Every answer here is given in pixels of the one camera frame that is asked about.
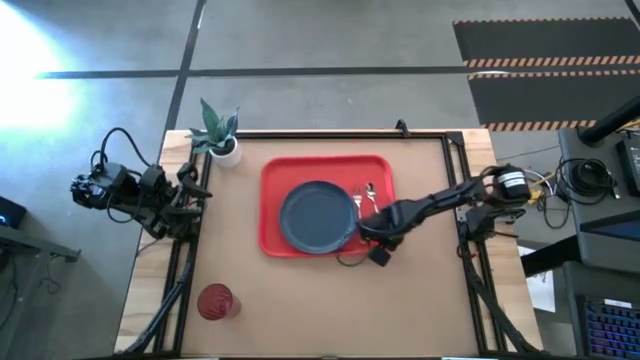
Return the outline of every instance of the black floor mat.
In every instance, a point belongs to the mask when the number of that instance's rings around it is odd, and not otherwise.
[[[480,124],[492,131],[590,126],[640,94],[640,71],[472,74]]]
[[[469,67],[640,64],[628,18],[456,21]]]

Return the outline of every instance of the potted plant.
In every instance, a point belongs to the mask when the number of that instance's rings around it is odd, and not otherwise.
[[[209,152],[220,166],[232,167],[240,162],[242,151],[235,134],[238,130],[238,109],[228,119],[218,117],[215,111],[200,98],[202,120],[207,132],[190,128],[194,154]]]

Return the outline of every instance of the caution stripe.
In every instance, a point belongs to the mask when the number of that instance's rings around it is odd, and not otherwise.
[[[593,21],[593,20],[631,20],[629,17],[590,17],[590,18],[547,18],[547,19],[495,19],[495,20],[456,20],[453,25],[473,23],[511,23],[511,22],[551,22],[551,21]]]
[[[469,68],[574,66],[574,65],[575,66],[639,65],[640,55],[471,59],[471,60],[465,60],[464,64]]]
[[[596,71],[547,71],[547,72],[516,72],[516,73],[473,73],[467,75],[468,80],[475,79],[505,79],[505,78],[535,78],[535,77],[570,77],[570,76],[620,76],[640,75],[640,70],[596,70]]]
[[[592,127],[596,120],[556,120],[556,121],[524,121],[498,122],[481,125],[493,132],[558,130],[564,128]]]

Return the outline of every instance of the concrete floor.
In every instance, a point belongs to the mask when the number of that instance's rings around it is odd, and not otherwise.
[[[62,291],[39,291],[23,320],[31,327],[18,334],[10,358],[110,354],[140,227],[113,224],[103,212],[75,205],[69,182],[88,171],[89,155],[114,126],[128,129],[155,160],[176,84],[176,78],[29,77],[177,70],[195,6],[196,0],[0,2],[0,43],[10,54],[0,57],[0,195],[28,208],[28,233],[82,248],[78,263],[51,264]],[[590,16],[629,12],[623,0],[209,0],[191,68],[458,66],[453,20]],[[464,75],[189,79],[176,128],[199,127],[201,96],[220,113],[240,106],[245,129],[378,128],[398,118],[412,127],[478,127]],[[554,132],[492,138],[498,158],[557,143]],[[141,169],[118,136],[108,154]],[[510,161],[544,172],[558,158],[554,149]],[[542,246],[572,234],[569,224],[551,231],[533,210],[516,231]],[[538,316],[545,348],[570,354],[562,309]]]

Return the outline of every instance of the plate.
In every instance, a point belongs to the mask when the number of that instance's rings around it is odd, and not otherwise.
[[[327,254],[343,247],[356,231],[355,205],[335,184],[307,182],[285,198],[280,230],[294,248],[307,254]]]

